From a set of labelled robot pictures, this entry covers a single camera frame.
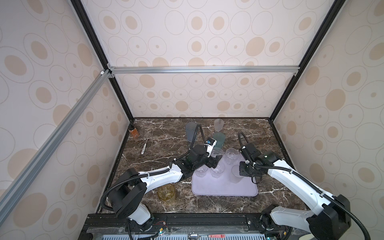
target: circle patterned wallpaper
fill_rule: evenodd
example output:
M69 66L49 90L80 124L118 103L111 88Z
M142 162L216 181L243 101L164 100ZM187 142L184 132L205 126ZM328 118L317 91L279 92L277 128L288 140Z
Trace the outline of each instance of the circle patterned wallpaper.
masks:
M275 120L296 169L347 197L373 239L384 227L383 35L384 1L349 1ZM355 223L352 238L364 239Z
M136 117L269 117L292 73L118 74Z
M101 67L66 0L1 1L0 9L1 195ZM4 222L0 239L77 239L126 129L105 83Z
M236 66L298 64L333 0L83 3L112 65Z

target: marble countertop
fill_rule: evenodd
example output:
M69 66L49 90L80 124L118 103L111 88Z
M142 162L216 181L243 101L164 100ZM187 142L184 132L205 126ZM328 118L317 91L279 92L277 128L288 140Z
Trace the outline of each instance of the marble countertop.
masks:
M140 133L138 139L130 137L122 154L113 182L128 168L148 171L169 165L173 158L188 150L185 124L195 121L202 125L205 137L214 133L214 119L137 119L135 127ZM264 119L224 119L222 133L226 135L222 149L240 147L237 133L243 131L249 141L261 151L272 150L282 156L281 149L268 121ZM151 131L145 153L141 155L145 139L143 135ZM202 144L198 133L196 144ZM279 204L293 209L306 209L305 204L276 179L268 175L257 185L255 197L226 197L194 195L191 178L173 184L176 200L169 204L161 201L154 189L144 195L144 203L152 213L254 213L261 212L270 204Z

